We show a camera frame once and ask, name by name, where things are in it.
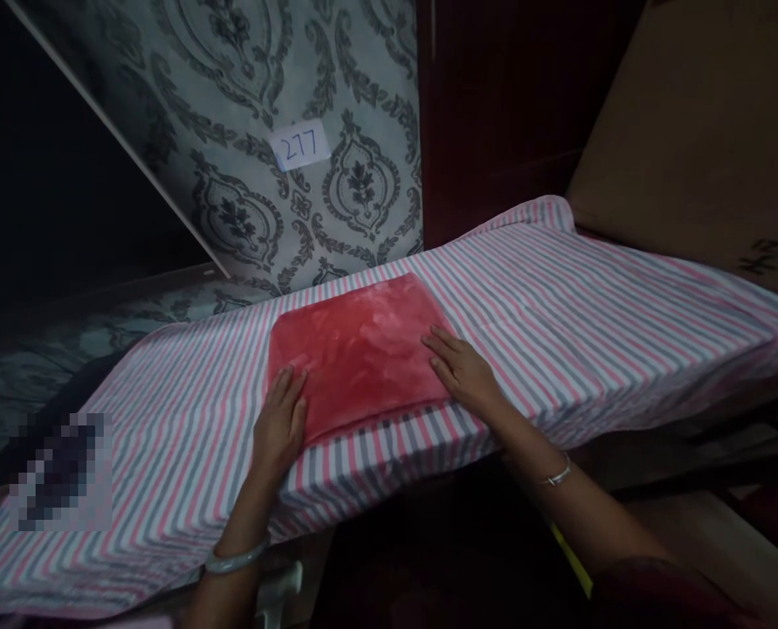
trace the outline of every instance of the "cardboard box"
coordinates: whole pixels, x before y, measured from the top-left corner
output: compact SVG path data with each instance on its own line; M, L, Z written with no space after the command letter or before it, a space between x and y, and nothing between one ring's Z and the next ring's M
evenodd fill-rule
M778 293L778 0L647 6L567 197L579 226Z

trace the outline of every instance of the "hand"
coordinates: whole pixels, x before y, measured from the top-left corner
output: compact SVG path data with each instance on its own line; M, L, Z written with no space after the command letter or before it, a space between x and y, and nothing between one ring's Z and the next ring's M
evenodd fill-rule
M249 475L271 484L274 490L301 450L307 404L299 394L306 379L306 370L293 380L293 367L282 369L269 385L264 408L255 422Z
M432 369L447 391L468 411L487 422L501 405L509 404L487 361L467 341L461 341L438 326L421 342L434 351Z

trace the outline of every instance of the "red towel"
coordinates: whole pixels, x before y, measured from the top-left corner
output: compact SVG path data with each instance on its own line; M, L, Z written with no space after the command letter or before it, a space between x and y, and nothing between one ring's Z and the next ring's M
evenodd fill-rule
M421 344L432 324L451 330L412 273L281 315L266 386L289 364L308 369L304 447L448 398Z

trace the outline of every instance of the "striped sheet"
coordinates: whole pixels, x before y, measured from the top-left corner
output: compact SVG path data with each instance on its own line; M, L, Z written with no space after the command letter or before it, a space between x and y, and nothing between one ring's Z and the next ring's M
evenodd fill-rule
M7 530L0 613L122 612L203 562L249 467L267 336L281 313L416 273L507 396L556 444L691 415L778 371L778 297L726 273L581 238L559 197L431 252L148 336L84 407L113 418L107 532ZM454 403L309 449L281 489L276 542L361 513L495 445Z

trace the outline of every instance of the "silver bracelet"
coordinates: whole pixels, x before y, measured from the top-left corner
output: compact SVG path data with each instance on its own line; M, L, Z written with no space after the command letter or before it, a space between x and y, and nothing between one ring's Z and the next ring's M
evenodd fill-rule
M261 543L249 552L225 558L218 557L214 554L214 549L211 549L208 559L205 560L205 569L214 574L229 574L236 570L242 570L258 561L258 558L264 554L264 550L269 548L269 542L270 537L267 533Z
M546 479L543 480L537 480L536 483L538 485L551 485L552 487L557 487L560 485L564 480L566 480L566 477L569 476L569 472L572 471L572 461L569 460L569 454L568 453L562 453L563 456L566 457L566 469L557 474L557 476L549 476Z

